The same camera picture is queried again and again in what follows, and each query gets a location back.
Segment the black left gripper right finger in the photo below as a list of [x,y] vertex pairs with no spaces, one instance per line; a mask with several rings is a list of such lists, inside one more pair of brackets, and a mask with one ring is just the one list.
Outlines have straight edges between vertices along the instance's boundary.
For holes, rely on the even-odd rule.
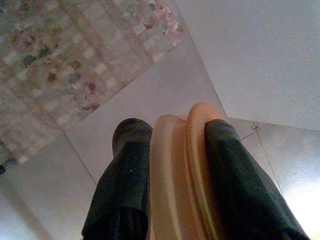
[[242,144],[235,128],[214,119],[204,128],[211,181],[231,240],[307,240],[271,177]]

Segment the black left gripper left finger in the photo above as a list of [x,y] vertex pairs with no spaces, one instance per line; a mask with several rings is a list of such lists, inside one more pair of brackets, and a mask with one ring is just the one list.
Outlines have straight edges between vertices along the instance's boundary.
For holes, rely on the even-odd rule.
[[152,127],[123,120],[112,137],[113,159],[99,179],[81,234],[85,240],[144,240]]

